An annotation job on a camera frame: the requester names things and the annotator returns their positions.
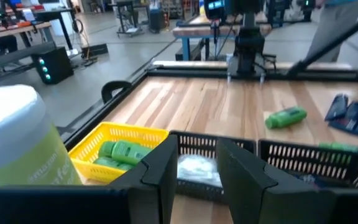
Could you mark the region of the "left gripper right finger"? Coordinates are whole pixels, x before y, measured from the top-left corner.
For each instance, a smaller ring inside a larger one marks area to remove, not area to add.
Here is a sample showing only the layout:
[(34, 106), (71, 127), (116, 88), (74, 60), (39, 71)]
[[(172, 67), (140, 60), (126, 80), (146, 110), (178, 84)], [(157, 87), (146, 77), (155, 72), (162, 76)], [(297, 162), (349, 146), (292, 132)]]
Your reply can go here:
[(292, 180), (228, 139), (216, 153), (234, 224), (358, 224), (358, 189)]

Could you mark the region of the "yellow plastic basket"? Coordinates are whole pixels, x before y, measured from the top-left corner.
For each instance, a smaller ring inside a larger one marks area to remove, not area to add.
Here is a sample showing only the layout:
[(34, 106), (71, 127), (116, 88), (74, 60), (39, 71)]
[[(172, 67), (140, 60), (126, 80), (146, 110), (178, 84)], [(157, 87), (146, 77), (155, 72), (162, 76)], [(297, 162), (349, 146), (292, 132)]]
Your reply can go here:
[(83, 177), (109, 183), (125, 171), (94, 163), (99, 157), (99, 150), (103, 143), (128, 141), (137, 147), (155, 149), (167, 136), (168, 131), (164, 129), (102, 122), (69, 152), (69, 156)]

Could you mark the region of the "black plastic basket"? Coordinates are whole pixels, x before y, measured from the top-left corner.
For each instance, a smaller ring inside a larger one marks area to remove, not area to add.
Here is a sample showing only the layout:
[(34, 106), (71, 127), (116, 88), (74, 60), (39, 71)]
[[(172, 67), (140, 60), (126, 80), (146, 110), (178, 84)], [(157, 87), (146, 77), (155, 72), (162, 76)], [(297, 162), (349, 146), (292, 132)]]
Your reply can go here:
[[(178, 157), (184, 154), (200, 155), (211, 159), (217, 159), (216, 143), (220, 136), (183, 131), (170, 131), (170, 134), (178, 137)], [(208, 200), (217, 203), (225, 203), (222, 187), (208, 184), (180, 180), (177, 178), (177, 193), (188, 197)]]
[(358, 189), (358, 152), (261, 139), (257, 154), (269, 167), (292, 180), (302, 181), (293, 174), (311, 174), (326, 183), (321, 189)]

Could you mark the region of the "wooden workbench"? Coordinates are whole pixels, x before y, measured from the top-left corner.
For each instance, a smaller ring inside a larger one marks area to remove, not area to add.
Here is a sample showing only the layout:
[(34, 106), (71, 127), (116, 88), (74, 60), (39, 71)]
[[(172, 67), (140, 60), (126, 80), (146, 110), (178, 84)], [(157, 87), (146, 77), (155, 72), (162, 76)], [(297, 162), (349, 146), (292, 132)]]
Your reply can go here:
[[(0, 27), (0, 38), (8, 35), (20, 34), (23, 39), (23, 43), (25, 43), (24, 49), (18, 50), (13, 53), (8, 53), (6, 55), (0, 55), (0, 65), (4, 65), (6, 63), (10, 63), (22, 58), (26, 58), (34, 54), (40, 54), (42, 52), (54, 50), (56, 48), (56, 44), (50, 33), (49, 30), (50, 26), (51, 24), (49, 22), (39, 22), (36, 23), (35, 26), (33, 25), (24, 26), (24, 27), (9, 26), (7, 29)], [(34, 46), (31, 46), (28, 42), (26, 42), (25, 33), (27, 31), (33, 31), (33, 30), (37, 30), (38, 32), (43, 30), (46, 41)]]

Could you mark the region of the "clear bag of cotton swabs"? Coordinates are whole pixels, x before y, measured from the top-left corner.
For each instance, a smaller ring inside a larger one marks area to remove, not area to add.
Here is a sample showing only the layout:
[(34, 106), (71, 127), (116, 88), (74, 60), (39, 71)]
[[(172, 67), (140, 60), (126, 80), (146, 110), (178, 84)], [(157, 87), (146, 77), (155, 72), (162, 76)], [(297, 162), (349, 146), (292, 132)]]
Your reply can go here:
[(184, 154), (178, 158), (177, 178), (222, 187), (215, 159)]

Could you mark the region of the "black computer tower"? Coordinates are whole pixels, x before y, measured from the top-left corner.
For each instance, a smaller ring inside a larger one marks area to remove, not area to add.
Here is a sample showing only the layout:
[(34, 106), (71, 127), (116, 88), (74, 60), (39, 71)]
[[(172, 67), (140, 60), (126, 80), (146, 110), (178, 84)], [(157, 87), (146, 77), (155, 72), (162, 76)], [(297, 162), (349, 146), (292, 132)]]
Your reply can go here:
[(74, 74), (64, 47), (31, 55), (34, 67), (46, 85), (60, 83)]

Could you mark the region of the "blue metal frame table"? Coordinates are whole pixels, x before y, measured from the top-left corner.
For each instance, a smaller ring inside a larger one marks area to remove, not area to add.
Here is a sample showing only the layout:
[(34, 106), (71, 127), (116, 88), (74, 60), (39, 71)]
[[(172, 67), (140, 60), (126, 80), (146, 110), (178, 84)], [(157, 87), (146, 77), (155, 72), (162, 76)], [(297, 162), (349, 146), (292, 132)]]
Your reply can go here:
[[(248, 17), (229, 16), (222, 26), (219, 26), (219, 37), (225, 37), (229, 34), (230, 37), (234, 37), (236, 30), (240, 28), (241, 20), (245, 18), (246, 24), (255, 23), (260, 29), (263, 35), (267, 35), (271, 32), (272, 26), (267, 22), (267, 18), (263, 12), (258, 14), (251, 13)], [(183, 60), (189, 61), (190, 59), (190, 39), (212, 39), (214, 37), (214, 31), (211, 28), (212, 22), (207, 19), (205, 15), (196, 16), (190, 22), (180, 24), (178, 27), (172, 30), (173, 36), (180, 39), (182, 42)]]

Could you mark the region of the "metal utility cart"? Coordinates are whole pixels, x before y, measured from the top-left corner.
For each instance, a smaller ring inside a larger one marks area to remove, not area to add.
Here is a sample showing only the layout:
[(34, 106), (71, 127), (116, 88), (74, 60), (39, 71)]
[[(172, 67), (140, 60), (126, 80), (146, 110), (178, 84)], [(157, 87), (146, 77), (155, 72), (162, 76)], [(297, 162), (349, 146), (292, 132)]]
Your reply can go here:
[[(108, 6), (112, 7), (119, 19), (117, 36), (133, 37), (144, 34), (143, 25), (149, 22), (149, 5), (141, 0), (113, 0)], [(139, 21), (139, 9), (145, 9), (146, 19)]]

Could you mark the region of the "green white wipes canister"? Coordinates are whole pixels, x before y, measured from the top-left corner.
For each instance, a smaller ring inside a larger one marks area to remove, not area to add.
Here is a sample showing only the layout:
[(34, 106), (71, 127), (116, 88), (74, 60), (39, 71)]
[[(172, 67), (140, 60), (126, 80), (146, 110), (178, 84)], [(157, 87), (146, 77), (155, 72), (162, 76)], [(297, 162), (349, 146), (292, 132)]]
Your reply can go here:
[(0, 186), (81, 183), (40, 95), (27, 85), (0, 86)]

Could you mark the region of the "person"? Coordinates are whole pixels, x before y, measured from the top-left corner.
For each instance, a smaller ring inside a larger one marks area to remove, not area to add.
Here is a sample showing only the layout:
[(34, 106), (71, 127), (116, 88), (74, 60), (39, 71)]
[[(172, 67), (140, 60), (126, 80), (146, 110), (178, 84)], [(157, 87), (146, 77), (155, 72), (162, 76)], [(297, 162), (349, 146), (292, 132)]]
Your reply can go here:
[(315, 0), (315, 6), (321, 8), (321, 14), (307, 57), (340, 36), (358, 20), (358, 0)]

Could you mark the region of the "black aluminium table frame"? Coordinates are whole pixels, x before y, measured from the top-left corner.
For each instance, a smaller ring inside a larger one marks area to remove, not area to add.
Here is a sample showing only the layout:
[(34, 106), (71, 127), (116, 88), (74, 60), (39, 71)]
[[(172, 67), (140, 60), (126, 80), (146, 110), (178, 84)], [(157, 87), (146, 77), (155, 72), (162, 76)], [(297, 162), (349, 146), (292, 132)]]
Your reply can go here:
[[(330, 41), (322, 49), (310, 57), (306, 57), (296, 63), (284, 65), (278, 62), (268, 62), (265, 67), (267, 74), (264, 81), (308, 81), (308, 82), (357, 82), (358, 70), (353, 68), (341, 68), (337, 63), (318, 63), (317, 59), (339, 46), (350, 36), (358, 32), (358, 21), (337, 39)], [(117, 89), (112, 92), (112, 99), (97, 111), (84, 125), (75, 130), (64, 141), (67, 151), (72, 150), (103, 118), (113, 111), (138, 85), (148, 77), (170, 78), (227, 78), (227, 62), (174, 62), (155, 61), (150, 65), (144, 65), (146, 70), (141, 74), (134, 74), (127, 82), (132, 83), (126, 90)], [(232, 80), (259, 80), (259, 77), (241, 78), (234, 76)]]

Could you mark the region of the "black bin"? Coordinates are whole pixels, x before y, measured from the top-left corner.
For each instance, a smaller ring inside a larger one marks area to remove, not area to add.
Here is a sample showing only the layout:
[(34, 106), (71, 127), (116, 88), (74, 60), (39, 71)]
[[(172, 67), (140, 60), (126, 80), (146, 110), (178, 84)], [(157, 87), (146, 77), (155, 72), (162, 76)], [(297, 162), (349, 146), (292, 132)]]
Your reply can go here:
[(149, 11), (149, 30), (157, 34), (165, 28), (164, 12), (161, 9), (151, 9)]

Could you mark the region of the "black metal table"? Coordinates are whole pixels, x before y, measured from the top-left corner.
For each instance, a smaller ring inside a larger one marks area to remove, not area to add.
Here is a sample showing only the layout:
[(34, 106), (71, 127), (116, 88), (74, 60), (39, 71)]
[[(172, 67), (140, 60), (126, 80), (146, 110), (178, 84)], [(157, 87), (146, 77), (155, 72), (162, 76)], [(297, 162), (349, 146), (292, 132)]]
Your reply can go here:
[(51, 11), (35, 11), (35, 18), (38, 21), (49, 22), (58, 20), (62, 28), (62, 33), (67, 43), (68, 49), (73, 50), (69, 32), (73, 33), (73, 9), (56, 9)]

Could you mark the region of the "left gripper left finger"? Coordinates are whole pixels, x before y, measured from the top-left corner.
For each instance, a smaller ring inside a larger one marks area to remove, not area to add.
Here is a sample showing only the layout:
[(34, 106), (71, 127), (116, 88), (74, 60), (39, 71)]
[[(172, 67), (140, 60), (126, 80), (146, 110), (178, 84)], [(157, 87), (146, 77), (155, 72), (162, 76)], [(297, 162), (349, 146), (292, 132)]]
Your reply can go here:
[(108, 185), (0, 187), (0, 224), (170, 224), (177, 149), (171, 134)]

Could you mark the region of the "green Pert shampoo bottle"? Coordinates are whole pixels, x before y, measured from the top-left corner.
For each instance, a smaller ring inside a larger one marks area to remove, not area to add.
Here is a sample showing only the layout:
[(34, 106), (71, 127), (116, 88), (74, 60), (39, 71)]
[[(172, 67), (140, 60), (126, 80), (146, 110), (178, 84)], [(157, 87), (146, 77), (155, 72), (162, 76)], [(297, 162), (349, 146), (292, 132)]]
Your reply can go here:
[(93, 164), (112, 167), (112, 168), (120, 169), (120, 170), (130, 170), (134, 167), (130, 164), (115, 161), (110, 157), (99, 157), (93, 162)]
[(149, 147), (130, 141), (105, 141), (99, 148), (98, 156), (134, 166), (151, 151)]
[(305, 109), (294, 106), (271, 114), (265, 120), (265, 125), (269, 129), (286, 128), (287, 126), (299, 123), (306, 117), (307, 112)]
[(358, 152), (358, 146), (339, 142), (320, 142), (319, 147), (341, 151)]

